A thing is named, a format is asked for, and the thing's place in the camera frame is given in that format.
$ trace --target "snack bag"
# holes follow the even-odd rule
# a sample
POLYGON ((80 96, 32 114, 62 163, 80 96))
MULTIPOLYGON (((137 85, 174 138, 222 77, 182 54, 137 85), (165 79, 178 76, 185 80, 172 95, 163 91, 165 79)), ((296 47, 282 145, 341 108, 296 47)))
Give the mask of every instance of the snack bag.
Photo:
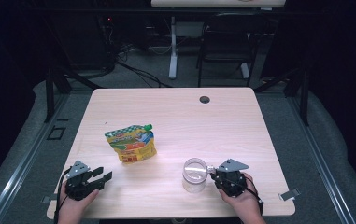
POLYGON ((151 124, 132 125, 128 128, 105 133, 106 140, 119 155, 120 161, 132 163, 154 156, 154 134, 151 124))

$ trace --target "chair leg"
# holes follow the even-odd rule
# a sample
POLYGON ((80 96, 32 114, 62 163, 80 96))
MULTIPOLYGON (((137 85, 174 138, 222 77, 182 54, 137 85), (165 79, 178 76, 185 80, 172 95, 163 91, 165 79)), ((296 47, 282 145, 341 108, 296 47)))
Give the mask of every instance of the chair leg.
POLYGON ((254 65, 254 63, 251 63, 251 64, 250 64, 250 69, 249 69, 249 74, 248 74, 248 81, 247 81, 247 87, 249 87, 249 84, 250 84, 251 74, 252 74, 252 71, 253 71, 253 65, 254 65))
POLYGON ((198 60, 198 87, 201 87, 202 59, 198 60))

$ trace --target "wooden table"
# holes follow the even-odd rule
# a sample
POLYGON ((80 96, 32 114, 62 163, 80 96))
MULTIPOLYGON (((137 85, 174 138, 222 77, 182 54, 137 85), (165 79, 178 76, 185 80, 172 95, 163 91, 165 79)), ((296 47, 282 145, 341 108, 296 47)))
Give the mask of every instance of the wooden table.
MULTIPOLYGON (((278 197, 288 186, 249 88, 96 90, 64 170, 80 160, 92 169, 104 166, 104 174, 113 171, 86 218, 235 217, 210 176, 200 193, 182 187, 183 164, 194 157, 216 167, 230 158, 247 164, 264 200, 263 214, 294 213, 293 202, 278 197), (201 103, 201 96, 210 102, 201 103), (133 124, 152 124, 158 153, 123 164, 104 133, 133 124)), ((54 210, 52 201, 49 218, 54 210)))

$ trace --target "person's hand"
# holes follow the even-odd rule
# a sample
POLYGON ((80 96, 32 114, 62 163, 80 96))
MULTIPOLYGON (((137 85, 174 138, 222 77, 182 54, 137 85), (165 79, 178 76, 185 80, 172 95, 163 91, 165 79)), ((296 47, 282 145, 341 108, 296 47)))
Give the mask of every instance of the person's hand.
MULTIPOLYGON (((253 178, 250 175, 246 173, 243 174, 253 182, 253 178)), ((257 193, 252 182, 247 180, 248 189, 257 193)), ((245 224, 265 223, 262 214, 260 213, 258 200, 247 190, 238 197, 229 197, 222 189, 219 189, 219 193, 221 194, 221 198, 233 207, 238 217, 245 224)))
POLYGON ((59 224, 78 224, 81 221, 82 214, 87 206, 95 200, 99 193, 99 189, 91 192, 87 197, 81 201, 73 200, 66 195, 66 182, 62 184, 60 203, 62 204, 59 210, 59 224))

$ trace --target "clear plastic cup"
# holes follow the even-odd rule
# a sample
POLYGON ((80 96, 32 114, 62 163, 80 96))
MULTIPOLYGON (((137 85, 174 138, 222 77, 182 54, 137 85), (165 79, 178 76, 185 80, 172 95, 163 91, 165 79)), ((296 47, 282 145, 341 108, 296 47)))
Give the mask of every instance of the clear plastic cup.
POLYGON ((204 189, 207 178, 206 163, 198 158, 191 158, 183 166, 183 188, 190 193, 204 189))

